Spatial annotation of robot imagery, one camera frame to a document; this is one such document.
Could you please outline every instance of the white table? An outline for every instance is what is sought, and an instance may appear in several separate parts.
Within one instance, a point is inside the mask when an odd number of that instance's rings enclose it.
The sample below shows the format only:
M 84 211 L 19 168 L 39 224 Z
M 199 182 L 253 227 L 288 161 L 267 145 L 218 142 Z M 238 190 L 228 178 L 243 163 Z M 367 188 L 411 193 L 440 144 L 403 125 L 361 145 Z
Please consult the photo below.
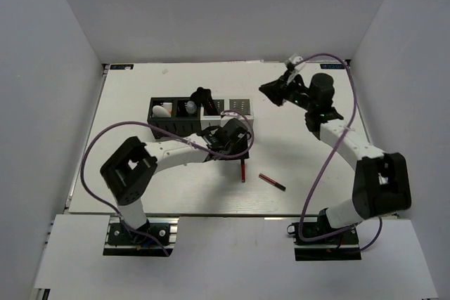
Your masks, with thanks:
M 237 161 L 208 162 L 176 167 L 155 175 L 143 195 L 145 212 L 180 214 L 299 214 L 307 193 L 330 148 L 308 132 L 304 111 L 291 104 L 276 107 L 258 91 L 261 84 L 285 71 L 279 63 L 135 64 L 133 70 L 110 70 L 92 126 L 90 139 L 120 121 L 145 122 L 151 97 L 189 96 L 197 87 L 212 90 L 213 97 L 250 96 L 255 111 L 255 145 L 247 164 L 247 182 L 240 182 Z M 305 83 L 323 72 L 319 64 L 303 69 Z M 335 107 L 349 118 L 352 92 L 344 70 L 327 70 L 335 80 Z M 354 128 L 364 134 L 359 115 Z M 150 130 L 124 126 L 110 131 L 91 152 L 86 181 L 100 197 L 114 202 L 99 170 L 111 154 L 130 137 L 153 140 Z M 285 192 L 258 178 L 263 173 L 287 187 Z M 351 196 L 354 172 L 338 155 L 330 163 L 311 201 L 308 212 Z M 91 198 L 79 179 L 70 204 L 71 213 L 111 213 Z
M 385 221 L 360 261 L 295 261 L 289 220 L 181 218 L 169 258 L 103 256 L 109 216 L 58 215 L 36 288 L 49 300 L 435 298 L 409 220 Z M 378 221 L 358 227 L 368 242 Z

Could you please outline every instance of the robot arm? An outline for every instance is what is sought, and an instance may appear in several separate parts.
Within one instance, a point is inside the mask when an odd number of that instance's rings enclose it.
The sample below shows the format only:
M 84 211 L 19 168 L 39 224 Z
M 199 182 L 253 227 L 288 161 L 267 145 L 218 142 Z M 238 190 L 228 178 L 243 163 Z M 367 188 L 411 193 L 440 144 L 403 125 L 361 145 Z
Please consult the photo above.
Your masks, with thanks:
M 306 87 L 290 60 L 288 70 L 259 90 L 277 106 L 289 101 L 307 112 L 307 128 L 320 141 L 334 147 L 347 123 L 333 107 L 333 78 L 315 74 Z M 319 212 L 318 232 L 325 234 L 365 219 L 411 206 L 406 161 L 399 153 L 387 154 L 349 130 L 337 153 L 355 170 L 352 198 Z
M 191 146 L 196 143 L 223 155 L 237 155 L 247 149 L 247 127 L 230 119 L 223 127 L 212 126 L 192 134 L 190 144 L 178 141 L 141 142 L 128 138 L 101 167 L 100 173 L 111 190 L 123 219 L 129 226 L 146 232 L 148 220 L 141 196 L 156 173 L 188 163 L 220 159 Z

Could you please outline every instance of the gray wall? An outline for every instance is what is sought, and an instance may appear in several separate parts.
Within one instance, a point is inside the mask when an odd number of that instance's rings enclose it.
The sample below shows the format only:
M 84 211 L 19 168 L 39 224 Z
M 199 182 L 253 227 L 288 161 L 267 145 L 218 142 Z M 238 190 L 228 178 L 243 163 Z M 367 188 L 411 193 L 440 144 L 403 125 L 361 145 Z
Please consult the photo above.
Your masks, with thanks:
M 28 299 L 100 83 L 66 0 L 0 0 L 2 299 Z
M 68 0 L 104 63 L 351 58 L 383 0 Z
M 374 143 L 408 161 L 409 216 L 450 299 L 450 0 L 385 0 L 353 60 Z

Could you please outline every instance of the white wall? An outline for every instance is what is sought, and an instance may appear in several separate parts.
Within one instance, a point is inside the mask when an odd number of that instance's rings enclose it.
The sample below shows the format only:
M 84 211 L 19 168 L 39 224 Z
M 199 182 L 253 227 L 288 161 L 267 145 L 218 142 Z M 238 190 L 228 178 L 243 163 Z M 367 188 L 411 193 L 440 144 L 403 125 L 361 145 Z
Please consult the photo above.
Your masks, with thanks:
M 450 0 L 384 0 L 353 59 L 374 143 L 406 156 L 409 213 L 439 298 L 450 298 Z
M 351 58 L 383 0 L 68 0 L 103 63 Z
M 101 65 L 66 0 L 0 0 L 0 292 L 28 299 Z

